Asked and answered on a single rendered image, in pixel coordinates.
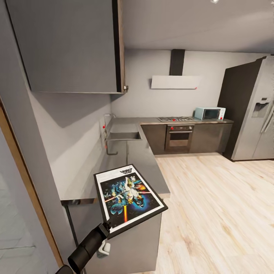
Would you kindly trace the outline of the poster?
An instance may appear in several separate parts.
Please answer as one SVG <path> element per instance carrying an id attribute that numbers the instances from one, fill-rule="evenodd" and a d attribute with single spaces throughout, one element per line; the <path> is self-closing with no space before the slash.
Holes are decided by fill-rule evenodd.
<path id="1" fill-rule="evenodd" d="M 104 223 L 116 212 L 108 240 L 167 210 L 134 164 L 94 174 Z"/>

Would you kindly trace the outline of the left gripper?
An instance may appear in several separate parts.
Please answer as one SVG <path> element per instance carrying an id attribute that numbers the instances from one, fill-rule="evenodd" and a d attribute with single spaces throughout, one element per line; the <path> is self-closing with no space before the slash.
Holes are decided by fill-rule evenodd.
<path id="1" fill-rule="evenodd" d="M 95 254 L 99 246 L 103 241 L 109 236 L 110 229 L 115 222 L 118 212 L 116 212 L 110 219 L 108 219 L 104 224 L 100 223 L 95 229 L 93 229 L 79 244 L 82 246 L 89 255 L 89 259 Z"/>

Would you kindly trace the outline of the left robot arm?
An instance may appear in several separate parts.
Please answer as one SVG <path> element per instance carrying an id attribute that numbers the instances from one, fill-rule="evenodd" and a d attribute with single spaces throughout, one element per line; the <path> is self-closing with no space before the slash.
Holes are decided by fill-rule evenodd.
<path id="1" fill-rule="evenodd" d="M 100 223 L 95 227 L 68 257 L 71 267 L 64 264 L 56 274 L 84 274 L 83 268 L 95 253 L 97 253 L 97 258 L 108 256 L 110 244 L 105 243 L 105 239 L 109 236 L 110 229 L 118 214 L 116 212 L 104 224 Z"/>

